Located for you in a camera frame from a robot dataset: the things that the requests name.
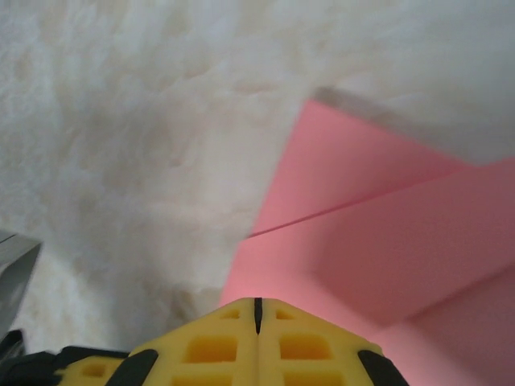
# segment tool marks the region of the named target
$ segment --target black plastic part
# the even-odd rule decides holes
[[[0,341],[0,363],[6,359],[25,355],[23,332],[21,330],[9,331]]]
[[[129,356],[129,353],[123,351],[97,350],[89,347],[68,346],[56,356],[56,361],[54,362],[55,368],[65,368],[69,364],[78,362],[89,356],[125,359]]]
[[[19,239],[19,242],[24,244],[26,237],[15,235],[10,239]],[[2,298],[4,294],[18,294],[13,296],[8,302],[4,302],[2,306],[2,315],[0,317],[0,336],[9,331],[19,307],[23,300],[23,295],[30,281],[32,272],[34,271],[35,263],[38,260],[41,244],[35,242],[29,250],[18,256],[18,258],[11,262],[5,270],[0,274],[0,294]]]
[[[357,355],[369,374],[373,386],[409,386],[388,358],[368,350],[359,351]]]
[[[263,298],[254,298],[254,322],[256,323],[256,333],[261,332],[261,322],[263,319]]]
[[[105,386],[142,386],[159,354],[144,350],[125,359],[111,375]]]
[[[49,352],[8,359],[0,365],[0,386],[56,386],[55,355]]]
[[[10,341],[14,342],[15,338],[20,338],[20,336],[23,342],[21,331],[12,334]],[[24,356],[11,356],[9,359],[0,361],[0,386],[56,386],[62,378],[55,375],[56,371],[66,368],[71,363],[89,356],[125,359],[128,355],[129,353],[121,351],[69,346],[57,355],[39,352]]]

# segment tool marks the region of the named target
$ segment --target gray object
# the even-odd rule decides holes
[[[0,340],[16,318],[40,249],[37,240],[0,231]]]

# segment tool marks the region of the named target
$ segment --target pink foam block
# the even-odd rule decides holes
[[[473,168],[309,102],[220,303],[279,298],[410,384],[515,384],[515,158]]]
[[[309,101],[293,129],[253,234],[465,167],[452,157]]]
[[[237,287],[249,288],[255,274],[254,292],[291,292],[336,324],[348,308],[372,324],[403,320],[515,263],[513,175],[515,158],[245,240],[223,301],[239,298],[245,289]],[[272,272],[311,276],[342,306],[322,310],[319,292],[303,281],[285,289],[267,278]]]

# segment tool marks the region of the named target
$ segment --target white fluffy rug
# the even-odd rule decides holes
[[[30,349],[129,349],[214,307],[319,86],[515,154],[514,36],[511,0],[0,0],[0,228],[46,241]]]

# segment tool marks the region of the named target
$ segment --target fur texture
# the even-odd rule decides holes
[[[515,154],[514,20],[509,0],[0,0],[0,226],[46,242],[30,349],[129,349],[214,307],[320,86],[469,161]]]

